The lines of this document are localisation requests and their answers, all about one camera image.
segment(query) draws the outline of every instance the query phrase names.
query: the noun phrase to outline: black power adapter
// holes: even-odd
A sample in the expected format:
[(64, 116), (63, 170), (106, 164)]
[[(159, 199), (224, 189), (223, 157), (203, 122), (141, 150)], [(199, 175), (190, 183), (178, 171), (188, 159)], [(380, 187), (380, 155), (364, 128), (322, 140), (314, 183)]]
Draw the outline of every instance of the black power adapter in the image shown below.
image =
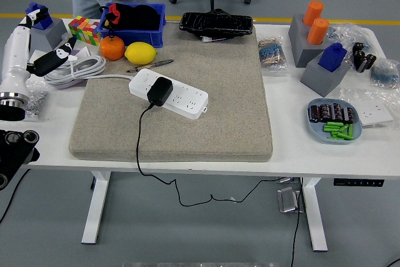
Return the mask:
[(173, 82), (168, 78), (157, 78), (147, 92), (147, 99), (155, 106), (162, 106), (173, 91)]

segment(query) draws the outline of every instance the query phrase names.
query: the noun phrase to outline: blue bin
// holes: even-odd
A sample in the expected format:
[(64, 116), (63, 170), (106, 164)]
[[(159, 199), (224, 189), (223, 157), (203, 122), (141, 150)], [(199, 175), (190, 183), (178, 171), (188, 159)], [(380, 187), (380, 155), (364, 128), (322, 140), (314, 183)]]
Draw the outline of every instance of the blue bin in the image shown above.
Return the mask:
[[(101, 34), (102, 38), (109, 35), (109, 30), (104, 29), (101, 24), (106, 20), (106, 14), (109, 12), (109, 7), (113, 3), (107, 3), (106, 8), (102, 12), (100, 23), (97, 27), (98, 32)], [(124, 3), (133, 8), (140, 5), (141, 3)], [(133, 31), (133, 30), (114, 30), (113, 34), (121, 38), (125, 46), (129, 46), (133, 42), (145, 42), (152, 45), (155, 48), (161, 48), (163, 46), (163, 27), (166, 24), (165, 19), (165, 4), (163, 3), (143, 3), (144, 5), (150, 6), (156, 10), (156, 12), (161, 16), (160, 26), (157, 31)]]

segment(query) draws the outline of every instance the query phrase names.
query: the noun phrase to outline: clear bag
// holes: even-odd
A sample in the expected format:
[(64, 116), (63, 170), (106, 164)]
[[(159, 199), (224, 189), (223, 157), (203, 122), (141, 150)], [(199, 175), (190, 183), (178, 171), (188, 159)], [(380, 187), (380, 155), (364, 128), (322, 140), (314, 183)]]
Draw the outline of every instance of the clear bag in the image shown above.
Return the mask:
[(288, 64), (282, 50), (282, 37), (271, 37), (258, 42), (261, 68), (271, 75), (286, 75)]
[(26, 87), (31, 92), (31, 95), (28, 104), (24, 108), (24, 121), (37, 121), (48, 95), (48, 87), (44, 81), (32, 79), (26, 82)]
[(377, 58), (371, 68), (371, 84), (380, 88), (399, 88), (400, 63), (385, 58)]
[(368, 127), (400, 131), (400, 92), (398, 89), (354, 89), (341, 88), (337, 91), (335, 98), (342, 99), (356, 105), (357, 102), (367, 100), (380, 100), (385, 105), (393, 121), (382, 124), (374, 124)]
[(376, 57), (383, 56), (380, 50), (374, 46), (367, 29), (353, 23), (331, 24), (327, 31), (327, 38), (332, 43), (341, 43), (343, 48), (347, 50), (344, 61), (350, 64), (352, 69), (355, 69), (353, 60), (353, 46), (355, 43), (363, 43), (362, 51), (366, 54), (372, 54)]

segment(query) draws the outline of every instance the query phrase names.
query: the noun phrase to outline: white table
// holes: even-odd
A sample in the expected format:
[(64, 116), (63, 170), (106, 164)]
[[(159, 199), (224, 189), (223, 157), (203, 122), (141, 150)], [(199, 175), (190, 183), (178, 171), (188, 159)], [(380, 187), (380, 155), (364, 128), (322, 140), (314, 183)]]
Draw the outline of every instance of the white table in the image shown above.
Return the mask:
[[(303, 69), (296, 69), (291, 55), (289, 26), (256, 25), (257, 38), (282, 36), (283, 50), (291, 76), (264, 77), (271, 118), (274, 151), (267, 163), (193, 162), (141, 163), (147, 173), (226, 174), (246, 176), (290, 176), (304, 179), (303, 191), (314, 250), (326, 251), (326, 240), (319, 213), (315, 184), (322, 178), (399, 179), (400, 132), (367, 129), (348, 145), (324, 144), (307, 126), (307, 104), (320, 98), (300, 83)], [(350, 86), (345, 78), (341, 86)], [(83, 161), (68, 151), (69, 137), (84, 94), (84, 84), (51, 91), (37, 122), (0, 121), (3, 130), (38, 132), (38, 161), (28, 168), (91, 171), (97, 178), (82, 243), (96, 242), (107, 185), (112, 171), (137, 172), (132, 162)]]

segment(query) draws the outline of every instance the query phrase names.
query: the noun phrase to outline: table leg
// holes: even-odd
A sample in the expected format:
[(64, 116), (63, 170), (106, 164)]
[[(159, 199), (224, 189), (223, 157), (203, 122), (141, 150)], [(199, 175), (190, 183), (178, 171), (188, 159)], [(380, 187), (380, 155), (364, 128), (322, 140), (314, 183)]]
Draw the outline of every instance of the table leg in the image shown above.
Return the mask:
[(96, 244), (111, 172), (92, 171), (92, 174), (96, 178), (96, 185), (94, 186), (92, 201), (83, 232), (83, 244)]
[(303, 196), (314, 251), (328, 251), (315, 185), (321, 178), (303, 178)]

